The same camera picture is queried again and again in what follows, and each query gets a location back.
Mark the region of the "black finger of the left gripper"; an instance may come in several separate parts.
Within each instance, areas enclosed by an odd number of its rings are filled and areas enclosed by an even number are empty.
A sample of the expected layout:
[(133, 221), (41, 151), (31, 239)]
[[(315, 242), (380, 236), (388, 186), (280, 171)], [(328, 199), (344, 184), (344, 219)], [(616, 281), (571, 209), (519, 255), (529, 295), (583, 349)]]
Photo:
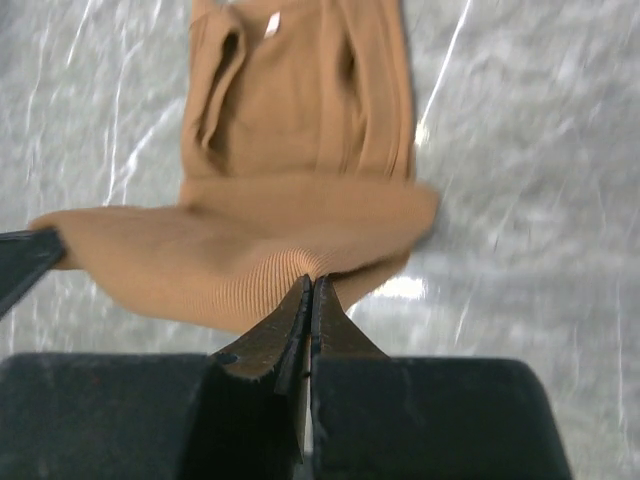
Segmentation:
[(0, 311), (5, 315), (64, 256), (53, 228), (1, 234)]

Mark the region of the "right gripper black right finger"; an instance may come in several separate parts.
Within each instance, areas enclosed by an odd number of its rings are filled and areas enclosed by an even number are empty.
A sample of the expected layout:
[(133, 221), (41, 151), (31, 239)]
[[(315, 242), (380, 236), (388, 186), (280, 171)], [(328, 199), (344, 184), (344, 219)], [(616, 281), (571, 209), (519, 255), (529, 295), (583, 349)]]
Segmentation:
[(546, 391), (524, 362), (391, 357), (316, 281), (311, 314), (318, 479), (568, 479)]

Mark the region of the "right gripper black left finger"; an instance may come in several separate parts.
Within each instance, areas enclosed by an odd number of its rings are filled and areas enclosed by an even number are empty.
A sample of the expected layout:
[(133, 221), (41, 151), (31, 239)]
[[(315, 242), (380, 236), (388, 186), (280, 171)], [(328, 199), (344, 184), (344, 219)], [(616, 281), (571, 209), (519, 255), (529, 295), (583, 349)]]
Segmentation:
[(5, 479), (290, 479), (304, 458), (312, 285), (218, 352), (1, 365)]

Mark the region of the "mustard garment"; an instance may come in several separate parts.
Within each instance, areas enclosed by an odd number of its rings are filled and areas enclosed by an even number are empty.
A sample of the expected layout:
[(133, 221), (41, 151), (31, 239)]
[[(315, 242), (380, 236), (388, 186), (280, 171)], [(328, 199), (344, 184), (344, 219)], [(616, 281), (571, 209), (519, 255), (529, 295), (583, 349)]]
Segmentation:
[(406, 265), (438, 193), (415, 177), (397, 1), (196, 1), (173, 206), (51, 212), (63, 269), (140, 315), (243, 332), (297, 279), (343, 306)]

